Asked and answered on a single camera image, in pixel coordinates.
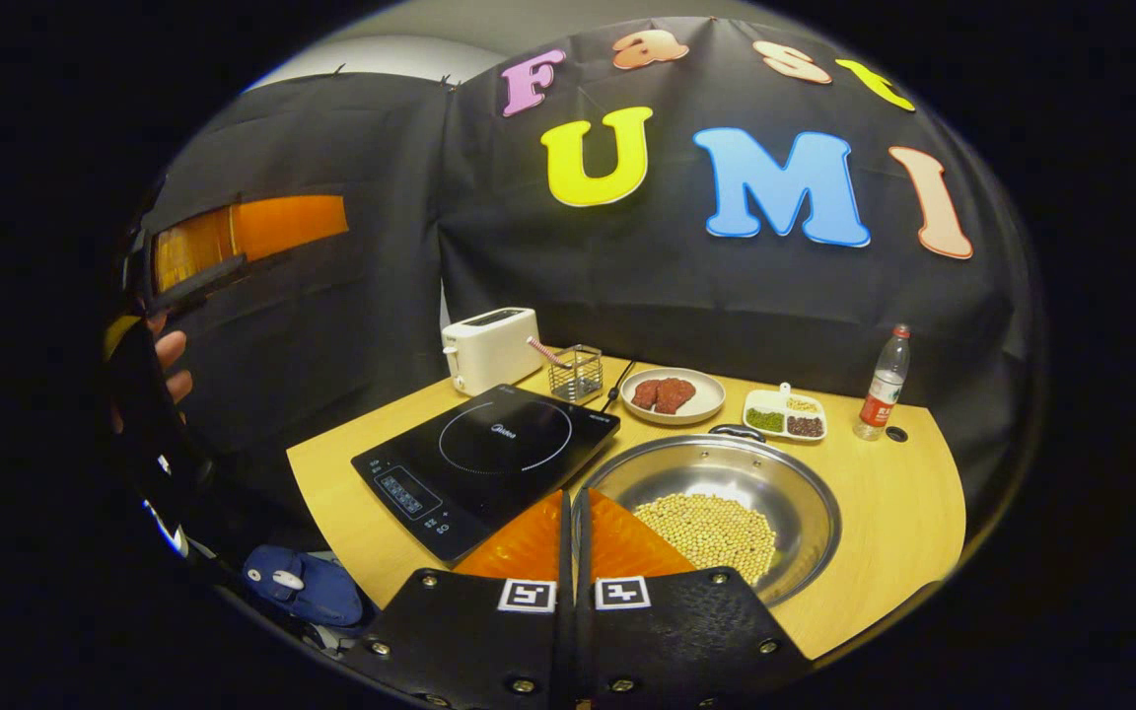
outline black induction cooktop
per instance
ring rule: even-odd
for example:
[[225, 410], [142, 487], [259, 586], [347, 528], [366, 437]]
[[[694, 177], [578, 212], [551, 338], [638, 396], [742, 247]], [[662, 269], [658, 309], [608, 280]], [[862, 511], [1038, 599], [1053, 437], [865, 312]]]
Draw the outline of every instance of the black induction cooktop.
[[500, 384], [352, 463], [392, 516], [450, 563], [563, 485], [619, 423]]

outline orange light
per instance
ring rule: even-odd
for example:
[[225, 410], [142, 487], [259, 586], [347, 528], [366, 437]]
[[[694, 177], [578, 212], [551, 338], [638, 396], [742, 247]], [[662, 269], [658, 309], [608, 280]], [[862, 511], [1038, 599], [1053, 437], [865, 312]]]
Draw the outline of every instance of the orange light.
[[204, 212], [154, 237], [157, 293], [239, 254], [257, 261], [346, 231], [339, 194], [259, 199]]
[[179, 222], [157, 235], [154, 275], [157, 293], [239, 254], [231, 229], [231, 208], [223, 207]]

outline wooden table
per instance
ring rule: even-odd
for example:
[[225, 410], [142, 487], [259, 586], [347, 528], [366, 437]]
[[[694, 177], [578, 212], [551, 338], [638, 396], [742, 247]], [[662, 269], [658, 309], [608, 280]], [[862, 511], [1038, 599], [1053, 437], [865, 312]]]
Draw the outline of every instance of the wooden table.
[[[626, 360], [603, 359], [603, 382], [612, 386]], [[632, 373], [657, 367], [635, 364]], [[718, 377], [726, 403], [707, 421], [666, 427], [634, 417], [619, 401], [609, 414], [621, 418], [611, 444], [574, 477], [571, 491], [615, 453], [680, 433], [707, 432], [740, 423], [744, 396], [777, 390], [779, 383]], [[523, 378], [521, 390], [550, 394], [545, 369]], [[817, 658], [878, 621], [920, 586], [942, 579], [961, 553], [967, 511], [959, 470], [937, 423], [924, 408], [899, 406], [889, 424], [910, 437], [867, 442], [853, 436], [861, 400], [793, 390], [815, 396], [826, 410], [828, 431], [819, 442], [774, 437], [770, 444], [812, 468], [833, 491], [843, 517], [840, 548], [817, 579], [772, 615], [808, 658]], [[353, 470], [357, 453], [399, 435], [466, 399], [448, 378], [362, 415], [287, 450], [296, 484], [335, 557], [379, 607], [387, 605], [407, 576], [420, 567], [444, 569], [389, 512]], [[602, 400], [587, 406], [599, 408]]]

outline yellow letter u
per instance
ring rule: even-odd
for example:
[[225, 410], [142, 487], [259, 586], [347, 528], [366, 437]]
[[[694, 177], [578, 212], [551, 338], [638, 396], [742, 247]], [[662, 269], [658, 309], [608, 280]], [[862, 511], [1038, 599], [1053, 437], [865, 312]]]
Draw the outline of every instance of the yellow letter u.
[[601, 178], [586, 175], [582, 156], [582, 136], [590, 131], [590, 122], [573, 122], [542, 134], [550, 194], [565, 206], [590, 207], [617, 202], [637, 190], [646, 178], [643, 124], [650, 117], [646, 107], [621, 108], [603, 117], [603, 125], [617, 132], [617, 169]]

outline stainless steel pot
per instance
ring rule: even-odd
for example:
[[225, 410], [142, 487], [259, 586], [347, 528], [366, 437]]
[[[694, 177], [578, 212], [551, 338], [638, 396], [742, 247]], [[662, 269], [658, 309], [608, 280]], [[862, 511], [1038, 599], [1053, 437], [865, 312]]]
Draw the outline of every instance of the stainless steel pot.
[[[725, 424], [702, 435], [635, 445], [599, 467], [582, 493], [585, 488], [599, 490], [630, 512], [658, 498], [684, 493], [737, 500], [763, 513], [777, 534], [779, 553], [752, 588], [768, 608], [801, 592], [825, 570], [840, 544], [840, 507], [826, 483], [794, 456], [766, 445], [766, 436], [749, 427]], [[585, 499], [577, 495], [573, 503], [578, 550]]]

